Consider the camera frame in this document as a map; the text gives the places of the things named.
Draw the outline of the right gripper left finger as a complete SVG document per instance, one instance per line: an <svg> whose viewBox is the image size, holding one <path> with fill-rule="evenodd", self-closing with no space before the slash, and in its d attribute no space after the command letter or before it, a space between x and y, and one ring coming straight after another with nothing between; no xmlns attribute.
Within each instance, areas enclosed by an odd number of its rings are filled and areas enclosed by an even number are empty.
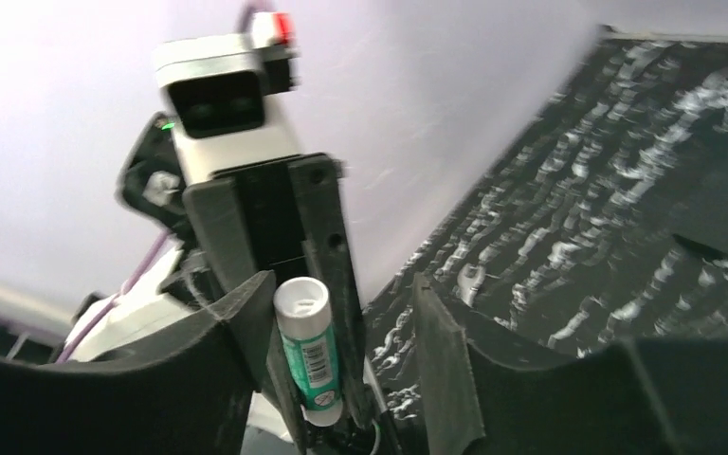
<svg viewBox="0 0 728 455"><path fill-rule="evenodd" d="M0 454L237 454L265 370L274 275L91 362L0 358Z"/></svg>

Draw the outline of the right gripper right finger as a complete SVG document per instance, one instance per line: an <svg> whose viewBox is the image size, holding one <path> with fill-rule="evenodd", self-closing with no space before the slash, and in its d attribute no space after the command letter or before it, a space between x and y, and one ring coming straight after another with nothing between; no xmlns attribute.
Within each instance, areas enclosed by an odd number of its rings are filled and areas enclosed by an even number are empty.
<svg viewBox="0 0 728 455"><path fill-rule="evenodd" d="M628 338L581 358L412 284L432 454L728 454L728 339Z"/></svg>

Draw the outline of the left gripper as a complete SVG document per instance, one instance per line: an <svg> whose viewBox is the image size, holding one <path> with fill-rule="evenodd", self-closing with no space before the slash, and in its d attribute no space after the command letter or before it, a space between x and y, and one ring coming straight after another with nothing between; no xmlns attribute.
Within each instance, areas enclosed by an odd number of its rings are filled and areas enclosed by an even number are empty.
<svg viewBox="0 0 728 455"><path fill-rule="evenodd" d="M305 454L310 441L276 327L275 284L298 276L330 292L342 397L355 424L377 415L364 383L366 331L340 202L339 166L326 154L291 155L217 171L189 186L183 202L222 297L203 310L217 320L232 363L232 427L246 424L252 393L272 396Z"/></svg>

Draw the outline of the green white glue stick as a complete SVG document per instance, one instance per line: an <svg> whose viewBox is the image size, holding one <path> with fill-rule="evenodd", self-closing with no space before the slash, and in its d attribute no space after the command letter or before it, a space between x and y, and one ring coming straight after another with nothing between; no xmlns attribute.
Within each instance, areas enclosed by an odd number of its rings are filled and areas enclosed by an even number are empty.
<svg viewBox="0 0 728 455"><path fill-rule="evenodd" d="M273 303L303 414L316 427L331 427L343 399L329 289L315 278L297 277L276 289Z"/></svg>

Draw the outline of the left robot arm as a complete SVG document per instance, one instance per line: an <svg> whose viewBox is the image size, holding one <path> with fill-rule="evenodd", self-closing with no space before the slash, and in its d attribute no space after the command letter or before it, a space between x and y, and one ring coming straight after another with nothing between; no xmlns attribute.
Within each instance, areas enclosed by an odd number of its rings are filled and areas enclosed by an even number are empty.
<svg viewBox="0 0 728 455"><path fill-rule="evenodd" d="M199 310L211 297L268 270L282 300L322 282L328 360L313 355L313 335L278 326L281 340L268 356L264 394L276 397L287 424L297 410L313 427L330 413L322 398L342 406L329 441L354 428L378 430L367 392L369 364L355 273L340 203L342 170L326 154L304 155L259 139L216 144L204 162L205 182L188 185L185 173L200 158L173 118L161 112L142 128L120 170L118 199L158 222L162 233L113 296L90 296L75 317L59 360L84 361L151 331L162 321Z"/></svg>

